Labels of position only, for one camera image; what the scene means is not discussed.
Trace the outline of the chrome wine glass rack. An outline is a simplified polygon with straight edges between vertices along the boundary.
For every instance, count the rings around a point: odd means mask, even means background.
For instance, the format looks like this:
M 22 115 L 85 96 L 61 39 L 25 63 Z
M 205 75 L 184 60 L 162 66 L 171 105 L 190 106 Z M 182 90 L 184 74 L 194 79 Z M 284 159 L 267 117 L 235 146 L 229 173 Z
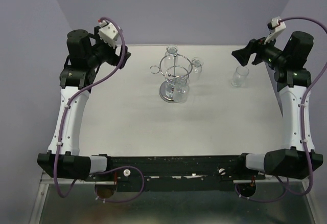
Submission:
M 168 102 L 173 104 L 181 104 L 176 103 L 173 100 L 173 91 L 174 91 L 174 82 L 176 78 L 186 77 L 189 79 L 189 86 L 191 83 L 190 73 L 192 71 L 191 62 L 192 59 L 187 58 L 181 54 L 175 54 L 175 63 L 169 68 L 164 65 L 164 58 L 160 60 L 158 65 L 152 65 L 149 67 L 151 74 L 160 74 L 164 77 L 164 82 L 161 84 L 159 88 L 160 97 Z

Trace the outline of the aluminium frame rail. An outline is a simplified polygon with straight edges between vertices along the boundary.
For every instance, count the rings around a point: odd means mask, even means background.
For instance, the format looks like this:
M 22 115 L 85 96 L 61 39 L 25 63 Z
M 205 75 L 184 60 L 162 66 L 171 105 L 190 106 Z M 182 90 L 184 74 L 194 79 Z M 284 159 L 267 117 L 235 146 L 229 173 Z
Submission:
M 87 201 L 89 185 L 77 181 L 66 198 L 58 195 L 53 179 L 42 173 L 29 223 L 70 223 Z

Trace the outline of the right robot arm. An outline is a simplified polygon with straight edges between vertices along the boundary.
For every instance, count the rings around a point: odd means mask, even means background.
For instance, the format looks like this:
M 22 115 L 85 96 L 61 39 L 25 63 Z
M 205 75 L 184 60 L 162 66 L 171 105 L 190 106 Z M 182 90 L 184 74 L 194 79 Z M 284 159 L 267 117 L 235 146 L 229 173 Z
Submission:
M 246 47 L 232 51 L 241 66 L 265 62 L 275 71 L 274 80 L 282 103 L 283 142 L 281 148 L 264 154 L 243 154 L 245 160 L 236 164 L 235 173 L 246 179 L 259 171 L 302 180 L 323 164 L 323 156 L 316 153 L 311 139 L 309 99 L 311 74 L 303 66 L 313 47 L 312 35 L 295 31 L 283 50 L 275 42 L 265 43 L 265 38 L 252 39 Z

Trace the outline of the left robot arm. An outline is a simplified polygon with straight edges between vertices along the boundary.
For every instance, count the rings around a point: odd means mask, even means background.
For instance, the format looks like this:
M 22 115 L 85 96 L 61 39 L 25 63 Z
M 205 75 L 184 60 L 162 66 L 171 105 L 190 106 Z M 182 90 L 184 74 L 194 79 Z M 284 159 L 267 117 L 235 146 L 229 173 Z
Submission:
M 101 22 L 94 33 L 72 30 L 67 34 L 68 56 L 60 73 L 61 99 L 57 125 L 46 153 L 38 165 L 52 178 L 85 180 L 96 174 L 101 180 L 113 176 L 106 155 L 80 156 L 79 137 L 83 113 L 100 66 L 122 69 L 130 57 L 127 47 L 116 53 L 120 28 Z

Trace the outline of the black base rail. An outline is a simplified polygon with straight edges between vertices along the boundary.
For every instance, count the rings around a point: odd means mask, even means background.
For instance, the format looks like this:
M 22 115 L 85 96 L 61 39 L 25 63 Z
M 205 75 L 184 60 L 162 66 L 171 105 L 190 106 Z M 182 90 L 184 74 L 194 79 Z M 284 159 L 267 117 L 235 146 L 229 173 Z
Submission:
M 234 182 L 250 183 L 265 176 L 245 167 L 241 155 L 115 156 L 107 174 L 90 175 L 88 182 L 115 182 L 120 192 L 233 191 Z

